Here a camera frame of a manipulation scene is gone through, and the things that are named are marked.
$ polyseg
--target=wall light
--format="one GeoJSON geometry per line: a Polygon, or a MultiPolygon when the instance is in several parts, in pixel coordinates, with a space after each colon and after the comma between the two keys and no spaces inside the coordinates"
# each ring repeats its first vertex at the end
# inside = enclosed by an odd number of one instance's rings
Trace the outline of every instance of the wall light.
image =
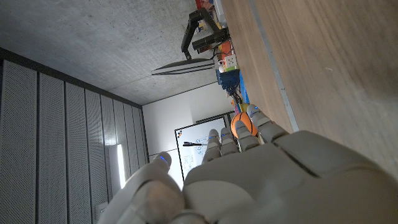
{"type": "Polygon", "coordinates": [[[120,178],[120,188],[126,184],[126,174],[124,173],[124,160],[123,160],[123,149],[122,145],[118,145],[118,166],[119,166],[119,178],[120,178]]]}

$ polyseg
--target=black monitor arm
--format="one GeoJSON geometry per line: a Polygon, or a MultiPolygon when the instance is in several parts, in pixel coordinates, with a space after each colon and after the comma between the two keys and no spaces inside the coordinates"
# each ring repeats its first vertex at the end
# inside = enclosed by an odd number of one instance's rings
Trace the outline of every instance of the black monitor arm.
{"type": "Polygon", "coordinates": [[[210,26],[213,31],[213,34],[204,37],[200,40],[194,41],[192,43],[192,47],[194,50],[198,50],[208,46],[209,44],[213,44],[215,42],[224,42],[229,39],[228,28],[219,29],[214,20],[210,17],[208,11],[204,8],[196,10],[195,12],[189,14],[189,21],[187,29],[185,30],[184,38],[182,40],[181,51],[185,54],[187,60],[191,59],[191,55],[189,54],[188,47],[190,42],[192,41],[193,34],[195,33],[195,29],[199,26],[199,21],[204,19],[205,22],[210,26]]]}

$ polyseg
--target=robotic hand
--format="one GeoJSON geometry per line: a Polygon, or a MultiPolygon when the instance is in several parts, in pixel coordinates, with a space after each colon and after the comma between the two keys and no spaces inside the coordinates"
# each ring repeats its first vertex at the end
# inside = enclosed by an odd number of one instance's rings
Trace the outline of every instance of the robotic hand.
{"type": "Polygon", "coordinates": [[[160,153],[112,199],[99,223],[398,223],[398,184],[379,166],[308,131],[289,134],[256,106],[229,130],[211,130],[202,165],[182,192],[160,153]]]}

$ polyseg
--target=acoustic wall panel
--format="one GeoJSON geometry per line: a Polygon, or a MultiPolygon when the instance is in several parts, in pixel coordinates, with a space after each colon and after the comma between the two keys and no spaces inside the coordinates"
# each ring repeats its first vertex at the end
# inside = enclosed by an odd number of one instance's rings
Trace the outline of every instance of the acoustic wall panel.
{"type": "MultiPolygon", "coordinates": [[[[114,129],[114,113],[113,113],[113,100],[101,96],[101,111],[102,111],[102,122],[104,131],[104,143],[105,143],[105,165],[106,173],[111,173],[111,168],[109,164],[109,147],[116,145],[116,132],[114,129]]],[[[108,201],[112,199],[112,181],[111,175],[107,175],[108,183],[108,201]]]]}
{"type": "Polygon", "coordinates": [[[137,142],[137,154],[138,154],[138,163],[139,167],[141,168],[143,165],[146,164],[146,154],[144,151],[144,138],[142,135],[142,128],[141,128],[141,118],[140,112],[138,108],[132,108],[132,117],[134,119],[134,129],[136,132],[136,142],[137,142]]]}
{"type": "Polygon", "coordinates": [[[40,74],[39,223],[67,223],[63,81],[40,74]]]}
{"type": "Polygon", "coordinates": [[[142,133],[142,140],[144,141],[144,156],[146,164],[149,163],[149,155],[148,155],[148,148],[147,148],[147,136],[145,134],[145,124],[144,124],[144,113],[142,109],[139,109],[139,117],[141,119],[141,133],[142,133]]]}
{"type": "Polygon", "coordinates": [[[0,223],[35,223],[37,72],[4,61],[0,223]]]}
{"type": "Polygon", "coordinates": [[[126,180],[130,178],[129,149],[127,148],[126,123],[124,121],[123,103],[113,100],[114,122],[116,125],[116,142],[122,145],[124,173],[126,180]]]}
{"type": "Polygon", "coordinates": [[[123,107],[124,107],[124,119],[126,120],[126,134],[127,134],[127,145],[129,148],[130,170],[131,170],[131,175],[133,175],[133,173],[135,173],[139,168],[136,135],[134,130],[134,120],[132,118],[131,106],[123,104],[123,107]]]}
{"type": "Polygon", "coordinates": [[[91,223],[84,89],[66,83],[70,223],[91,223]]]}
{"type": "Polygon", "coordinates": [[[96,220],[96,206],[108,201],[106,167],[101,119],[100,95],[89,90],[86,93],[86,118],[88,154],[90,162],[91,211],[96,220]]]}

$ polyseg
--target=orange object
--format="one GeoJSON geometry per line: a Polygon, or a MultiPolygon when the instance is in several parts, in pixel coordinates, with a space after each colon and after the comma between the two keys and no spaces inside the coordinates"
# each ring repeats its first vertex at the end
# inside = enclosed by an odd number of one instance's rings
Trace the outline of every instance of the orange object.
{"type": "MultiPolygon", "coordinates": [[[[220,50],[221,52],[224,52],[224,53],[228,53],[231,50],[231,41],[229,40],[229,41],[226,41],[225,43],[221,44],[218,47],[218,50],[220,50]]],[[[228,55],[219,54],[218,59],[224,60],[225,57],[230,56],[230,55],[232,55],[232,52],[230,52],[228,55]]]]}
{"type": "Polygon", "coordinates": [[[257,129],[256,129],[256,127],[254,127],[253,123],[251,122],[249,115],[246,112],[242,112],[242,113],[237,114],[234,117],[234,119],[232,119],[232,122],[231,122],[231,130],[232,130],[232,133],[235,135],[235,137],[238,138],[238,135],[236,134],[236,130],[235,130],[236,121],[242,121],[253,136],[255,136],[257,134],[257,129]]]}

